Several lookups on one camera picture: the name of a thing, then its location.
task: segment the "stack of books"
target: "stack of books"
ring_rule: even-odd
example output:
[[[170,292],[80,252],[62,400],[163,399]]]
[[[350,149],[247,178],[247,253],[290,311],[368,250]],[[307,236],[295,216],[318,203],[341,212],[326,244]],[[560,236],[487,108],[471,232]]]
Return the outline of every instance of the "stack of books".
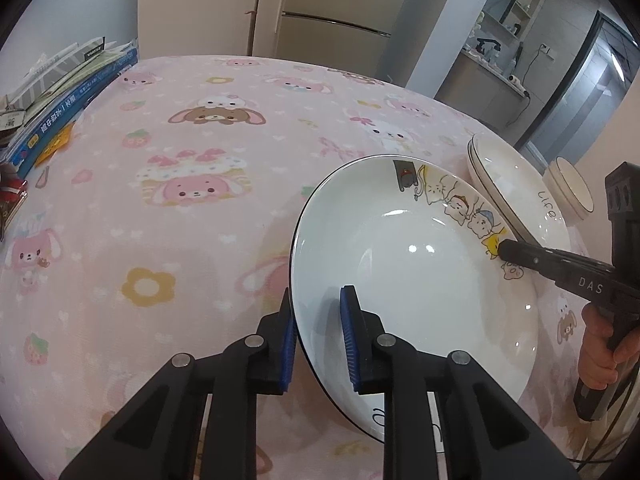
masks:
[[[136,41],[115,46],[94,38],[39,60],[13,92],[0,96],[0,240],[27,196],[24,179],[36,161],[53,153],[58,134],[137,62]]]

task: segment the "counter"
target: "counter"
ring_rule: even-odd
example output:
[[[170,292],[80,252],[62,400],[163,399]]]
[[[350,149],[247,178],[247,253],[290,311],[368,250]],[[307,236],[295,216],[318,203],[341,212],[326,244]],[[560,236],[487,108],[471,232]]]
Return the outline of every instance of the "counter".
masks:
[[[522,91],[464,50],[458,54],[435,98],[495,132],[504,129],[526,104]]]

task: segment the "white bowl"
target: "white bowl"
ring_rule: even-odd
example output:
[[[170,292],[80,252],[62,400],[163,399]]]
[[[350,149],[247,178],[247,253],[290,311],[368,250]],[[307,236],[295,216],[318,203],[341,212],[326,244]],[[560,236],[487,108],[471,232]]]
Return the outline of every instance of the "white bowl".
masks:
[[[560,211],[562,211],[564,222],[569,226],[573,226],[584,220],[588,216],[588,213],[584,212],[584,208],[581,205],[578,207],[574,205],[577,202],[577,198],[573,195],[571,190],[567,188],[566,184],[561,186],[560,182],[563,182],[562,178],[555,177],[558,171],[556,162],[552,160],[549,163],[548,168],[546,168],[545,174],[542,176],[542,180],[544,180],[551,195],[556,199],[558,207],[560,208]]]
[[[504,201],[500,193],[494,188],[496,200],[493,200],[491,193],[484,186],[480,174],[482,173],[486,182],[490,183],[491,179],[482,168],[482,164],[478,161],[478,156],[473,148],[473,139],[469,140],[466,148],[466,166],[471,174],[471,181],[474,183],[474,187],[500,212],[500,215],[504,218],[505,222],[507,222],[511,231],[516,235],[516,238],[522,239],[530,244],[539,245],[536,239],[527,231],[526,227],[522,225],[518,217],[513,214],[511,208],[509,208],[509,205]]]
[[[520,397],[538,313],[530,271],[496,256],[504,238],[509,227],[475,189],[416,158],[350,162],[311,195],[291,250],[293,313],[319,383],[361,430],[383,439],[384,402],[353,391],[338,310],[345,285],[388,332],[441,356],[466,350]]]
[[[482,184],[522,238],[571,251],[562,212],[542,176],[510,144],[491,132],[475,134],[472,155]]]
[[[587,183],[574,166],[562,156],[556,157],[549,170],[569,204],[584,220],[593,213],[593,197]]]

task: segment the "human hand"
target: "human hand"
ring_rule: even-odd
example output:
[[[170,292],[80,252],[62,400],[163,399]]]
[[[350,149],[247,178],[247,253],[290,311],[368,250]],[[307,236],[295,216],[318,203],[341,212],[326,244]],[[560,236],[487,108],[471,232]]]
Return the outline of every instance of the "human hand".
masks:
[[[586,325],[578,358],[578,374],[582,382],[593,390],[604,390],[618,380],[616,366],[630,360],[635,364],[640,356],[640,328],[631,331],[615,352],[607,348],[607,339],[613,335],[613,326],[600,315],[591,303],[582,310]]]

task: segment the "cable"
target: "cable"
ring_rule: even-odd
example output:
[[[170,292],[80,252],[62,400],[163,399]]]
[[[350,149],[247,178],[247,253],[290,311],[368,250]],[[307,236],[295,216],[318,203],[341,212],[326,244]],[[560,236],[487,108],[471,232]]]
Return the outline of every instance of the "cable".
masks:
[[[629,382],[629,386],[628,386],[628,388],[626,390],[625,400],[622,401],[622,404],[620,405],[620,408],[618,409],[618,412],[616,413],[616,416],[611,421],[611,424],[609,424],[609,427],[607,428],[607,431],[605,432],[604,436],[600,439],[600,441],[597,444],[597,446],[595,448],[593,448],[593,451],[591,451],[590,455],[585,460],[581,461],[582,463],[577,467],[576,471],[580,471],[587,464],[597,463],[596,461],[592,461],[593,457],[595,456],[595,454],[597,452],[599,452],[600,448],[604,445],[605,441],[608,439],[609,435],[611,434],[611,431],[613,431],[613,427],[616,425],[618,419],[622,415],[622,411],[626,408],[626,404],[628,403],[629,397],[631,397],[631,393],[632,393],[632,391],[634,389],[634,386],[636,384],[636,379],[638,378],[638,365],[637,364],[634,367],[634,370],[632,371],[632,373],[634,374],[634,378],[633,378],[633,380],[631,380]]]
[[[533,62],[538,58],[541,51],[542,51],[542,45],[538,47],[537,54],[533,57],[533,59],[531,60],[531,63],[529,63],[529,66],[527,66],[527,71],[524,73],[524,76],[522,76],[522,81],[520,82],[522,86],[524,86],[524,79],[527,77],[527,74],[529,73],[529,69],[531,68],[531,65],[533,65]]]
[[[513,121],[509,121],[508,123],[506,123],[504,125],[504,127],[506,128],[507,126],[511,126],[515,121],[517,121],[520,116],[523,114],[524,110],[526,110],[527,108],[529,108],[529,105],[531,104],[531,95],[529,95],[529,92],[527,92],[525,90],[525,94],[524,97],[526,97],[529,101],[527,102],[527,106],[525,106],[522,110],[520,110],[520,113],[516,116],[516,118]]]

